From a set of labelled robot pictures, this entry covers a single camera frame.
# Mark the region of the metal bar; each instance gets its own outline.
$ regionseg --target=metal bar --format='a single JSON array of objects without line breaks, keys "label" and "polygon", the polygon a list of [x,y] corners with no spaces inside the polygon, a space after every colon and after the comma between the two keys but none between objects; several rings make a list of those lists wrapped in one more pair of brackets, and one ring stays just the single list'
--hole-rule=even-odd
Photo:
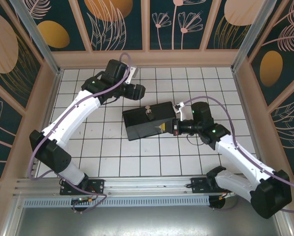
[{"label": "metal bar", "polygon": [[53,72],[58,74],[59,69],[58,69],[57,63],[55,59],[53,58],[48,45],[45,43],[43,36],[40,34],[35,21],[30,16],[26,6],[24,5],[24,2],[19,0],[9,0],[9,1],[12,4],[15,12],[18,14],[19,18],[23,22],[25,28],[30,33],[32,39],[36,43],[40,52],[43,54],[45,60],[48,62],[48,64],[52,68]]},{"label": "metal bar", "polygon": [[232,71],[235,73],[241,66],[242,62],[245,60],[246,55],[251,49],[254,41],[256,40],[258,34],[260,33],[263,25],[266,23],[271,11],[273,10],[277,0],[266,0],[261,6],[256,19],[251,25],[249,31],[247,32],[240,49],[232,63]]}]

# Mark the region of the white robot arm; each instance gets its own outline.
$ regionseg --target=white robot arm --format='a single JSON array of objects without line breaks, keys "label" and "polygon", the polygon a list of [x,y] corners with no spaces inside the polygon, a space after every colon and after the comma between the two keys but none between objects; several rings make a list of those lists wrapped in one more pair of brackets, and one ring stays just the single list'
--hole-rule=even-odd
[{"label": "white robot arm", "polygon": [[[132,100],[140,100],[144,96],[145,87],[131,84],[132,77],[138,72],[136,67],[131,66],[128,77],[119,87],[101,96],[90,97],[81,103],[80,100],[89,95],[111,88],[123,78],[127,68],[128,65],[125,63],[110,60],[104,72],[101,71],[96,76],[85,81],[78,96],[53,123],[43,129],[42,132],[34,130],[30,134],[31,146],[32,149],[35,149],[37,144],[45,137],[44,134],[52,132],[48,140],[43,143],[38,150],[35,157],[55,173],[60,174],[60,176],[70,181],[73,185],[78,186],[80,189],[84,190],[87,188],[88,177],[71,162],[71,156],[64,150],[71,135],[87,116],[106,102],[107,99],[113,96],[116,98],[123,96]],[[66,115],[67,111],[74,106],[75,108]],[[59,123],[58,127],[54,129],[54,126],[58,124],[63,117],[65,118]]]},{"label": "white robot arm", "polygon": [[[177,113],[181,113],[183,106],[184,104],[180,103],[174,109]],[[287,181],[289,181],[289,176],[282,170],[274,171],[256,159],[239,143],[235,145],[230,132],[214,122],[208,103],[192,104],[192,112],[193,120],[174,119],[160,125],[159,128],[173,135],[198,134],[205,144],[225,156],[245,176],[243,178],[235,175],[222,166],[216,167],[206,174],[207,182],[212,190],[221,188],[236,193],[248,200],[254,210],[264,218],[271,217],[292,201],[290,186],[265,172],[272,173]]]}]

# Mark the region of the metal latch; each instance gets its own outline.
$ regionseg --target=metal latch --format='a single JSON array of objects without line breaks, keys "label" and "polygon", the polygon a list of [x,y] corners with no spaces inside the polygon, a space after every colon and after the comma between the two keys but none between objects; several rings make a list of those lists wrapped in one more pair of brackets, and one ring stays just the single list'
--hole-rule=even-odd
[{"label": "metal latch", "polygon": [[145,106],[145,108],[146,108],[146,115],[147,115],[148,119],[150,121],[154,120],[155,116],[153,115],[153,113],[152,113],[152,111],[150,109],[150,106]]}]

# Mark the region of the gray surface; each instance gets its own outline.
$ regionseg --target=gray surface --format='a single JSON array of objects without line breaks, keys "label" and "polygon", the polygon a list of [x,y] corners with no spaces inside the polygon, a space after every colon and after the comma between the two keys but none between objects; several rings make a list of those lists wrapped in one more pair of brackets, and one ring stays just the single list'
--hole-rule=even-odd
[{"label": "gray surface", "polygon": [[258,216],[244,200],[232,211],[207,206],[24,209],[17,236],[276,236],[274,218]]}]

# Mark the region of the white tile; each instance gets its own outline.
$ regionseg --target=white tile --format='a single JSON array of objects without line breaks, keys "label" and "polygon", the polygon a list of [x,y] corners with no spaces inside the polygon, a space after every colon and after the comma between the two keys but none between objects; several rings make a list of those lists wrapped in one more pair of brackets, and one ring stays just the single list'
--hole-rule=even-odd
[{"label": "white tile", "polygon": [[158,156],[142,156],[140,159],[141,176],[159,176],[160,158]]},{"label": "white tile", "polygon": [[160,139],[160,155],[161,156],[179,155],[177,138]]},{"label": "white tile", "polygon": [[220,80],[222,91],[236,91],[234,79]]},{"label": "white tile", "polygon": [[154,80],[156,78],[156,69],[155,68],[141,68],[140,69],[140,78],[142,80]]},{"label": "white tile", "polygon": [[204,80],[206,91],[221,91],[219,79]]},{"label": "white tile", "polygon": [[76,81],[62,81],[58,93],[74,93]]},{"label": "white tile", "polygon": [[189,91],[187,80],[173,80],[172,82],[174,92]]},{"label": "white tile", "polygon": [[119,176],[119,157],[102,157],[99,176],[100,177],[118,177]]},{"label": "white tile", "polygon": [[[40,162],[37,177],[40,177],[42,174],[44,174],[46,171],[49,171],[50,168],[46,166],[44,163]],[[57,175],[54,172],[50,172],[47,175],[44,176],[44,178],[54,178],[57,177]]]},{"label": "white tile", "polygon": [[223,91],[227,105],[241,104],[237,91]]},{"label": "white tile", "polygon": [[182,175],[201,175],[199,156],[181,156]]},{"label": "white tile", "polygon": [[101,156],[120,156],[121,140],[120,139],[103,139]]},{"label": "white tile", "polygon": [[241,105],[227,105],[231,119],[245,119]]},{"label": "white tile", "polygon": [[181,175],[181,163],[179,156],[161,156],[160,159],[162,176]]},{"label": "white tile", "polygon": [[[206,92],[190,92],[190,94],[191,94],[191,98],[195,98],[195,97],[199,97],[199,96],[207,96]],[[196,102],[208,102],[208,99],[207,98],[199,98],[194,101],[191,101],[192,104],[194,104]]]},{"label": "white tile", "polygon": [[[198,140],[198,144],[202,144],[202,141],[200,140],[200,138],[197,138]],[[203,144],[198,146],[199,148],[199,154],[200,155],[217,155],[218,152],[214,149],[212,149],[209,145],[207,144]]]},{"label": "white tile", "polygon": [[76,81],[78,78],[79,69],[64,70],[62,81]]},{"label": "white tile", "polygon": [[104,123],[86,123],[85,139],[101,139]]},{"label": "white tile", "polygon": [[124,100],[124,98],[123,97],[120,97],[116,101],[115,101],[115,99],[116,99],[115,97],[112,97],[112,98],[107,99],[107,101],[105,103],[108,103],[108,102],[112,102],[112,103],[109,103],[106,106],[107,107],[122,107],[123,106],[123,100]]},{"label": "white tile", "polygon": [[255,153],[254,145],[251,136],[236,137],[236,141],[244,147],[249,153]]},{"label": "white tile", "polygon": [[139,156],[140,139],[129,141],[122,139],[121,156]]},{"label": "white tile", "polygon": [[222,109],[221,106],[219,105],[211,105],[209,106],[211,116],[214,120],[219,120],[219,119],[228,119],[225,111]]},{"label": "white tile", "polygon": [[204,79],[217,79],[218,74],[215,67],[202,67],[202,76]]},{"label": "white tile", "polygon": [[104,139],[120,139],[122,135],[121,122],[105,122],[104,123]]},{"label": "white tile", "polygon": [[140,100],[130,100],[128,98],[124,98],[124,107],[140,107]]},{"label": "white tile", "polygon": [[74,93],[78,93],[81,91],[81,86],[84,84],[84,81],[77,81],[77,84],[75,85]]},{"label": "white tile", "polygon": [[233,174],[241,174],[242,173],[232,162],[230,162],[223,155],[220,155],[220,162],[221,162],[221,166],[225,167],[231,173],[233,173]]},{"label": "white tile", "polygon": [[159,156],[159,139],[141,139],[141,156]]},{"label": "white tile", "polygon": [[82,147],[82,157],[100,157],[102,140],[85,139]]},{"label": "white tile", "polygon": [[140,84],[146,88],[146,92],[156,92],[156,80],[141,80]]},{"label": "white tile", "polygon": [[233,78],[230,67],[217,67],[217,72],[220,79]]},{"label": "white tile", "polygon": [[107,107],[105,110],[105,122],[122,122],[122,107]]},{"label": "white tile", "polygon": [[93,76],[96,76],[98,73],[100,73],[101,71],[105,71],[105,68],[101,68],[101,69],[95,69],[94,70],[94,74]]},{"label": "white tile", "polygon": [[71,162],[73,163],[73,164],[75,164],[75,166],[79,169],[79,166],[80,166],[80,157],[79,158],[76,158],[76,157],[74,157],[74,158],[72,158],[71,159]]},{"label": "white tile", "polygon": [[89,78],[91,78],[94,74],[94,69],[80,69],[78,80],[85,81]]},{"label": "white tile", "polygon": [[202,73],[200,67],[188,67],[186,68],[188,79],[202,79]]},{"label": "white tile", "polygon": [[127,132],[126,132],[126,126],[125,126],[125,122],[122,122],[122,139],[127,139]]},{"label": "white tile", "polygon": [[139,176],[140,161],[137,157],[121,157],[120,176]]},{"label": "white tile", "polygon": [[172,79],[171,68],[156,68],[157,80],[159,79]]},{"label": "white tile", "polygon": [[[223,96],[222,92],[208,91],[207,96],[215,98],[218,102],[221,102],[221,104],[223,104],[223,105],[225,104],[225,100],[224,100],[224,96]],[[211,99],[208,99],[208,103],[209,103],[209,105],[217,105],[217,103]]]},{"label": "white tile", "polygon": [[98,177],[98,168],[98,157],[81,158],[80,170],[86,173],[89,177]]},{"label": "white tile", "polygon": [[157,93],[146,92],[144,97],[140,100],[140,106],[151,106],[157,104]]},{"label": "white tile", "polygon": [[187,79],[186,68],[177,67],[171,68],[172,79]]},{"label": "white tile", "polygon": [[72,157],[80,157],[82,151],[82,139],[70,139],[65,146],[64,150]]},{"label": "white tile", "polygon": [[66,108],[54,108],[53,110],[53,116],[51,119],[51,122],[54,122],[57,120],[57,118],[66,110]]},{"label": "white tile", "polygon": [[250,135],[250,131],[247,126],[246,120],[240,119],[240,120],[233,120],[232,122],[233,122],[234,129],[235,129],[235,135],[237,135],[237,136],[242,136],[242,135],[249,136]]},{"label": "white tile", "polygon": [[68,107],[73,101],[73,94],[58,94],[55,107]]},{"label": "white tile", "polygon": [[157,92],[158,103],[172,102],[174,103],[172,92]]},{"label": "white tile", "polygon": [[188,80],[190,91],[205,91],[205,85],[203,79],[191,79]]},{"label": "white tile", "polygon": [[220,166],[219,155],[200,155],[200,162],[203,175]]},{"label": "white tile", "polygon": [[85,128],[86,124],[81,123],[81,125],[79,125],[79,127],[72,134],[71,139],[83,139]]},{"label": "white tile", "polygon": [[87,122],[103,122],[104,115],[105,115],[105,107],[99,107],[88,116]]},{"label": "white tile", "polygon": [[178,138],[181,155],[199,155],[196,137],[189,137],[190,144],[187,138]]},{"label": "white tile", "polygon": [[174,103],[185,102],[190,100],[190,92],[173,92]]},{"label": "white tile", "polygon": [[157,80],[157,92],[172,92],[172,80]]}]

